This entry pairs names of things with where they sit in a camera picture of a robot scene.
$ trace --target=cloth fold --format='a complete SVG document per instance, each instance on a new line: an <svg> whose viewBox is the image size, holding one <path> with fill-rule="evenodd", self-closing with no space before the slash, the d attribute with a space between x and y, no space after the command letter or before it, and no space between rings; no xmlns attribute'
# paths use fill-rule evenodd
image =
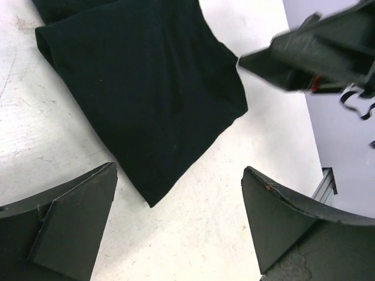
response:
<svg viewBox="0 0 375 281"><path fill-rule="evenodd" d="M198 0L33 2L40 52L150 207L247 111Z"/></svg>

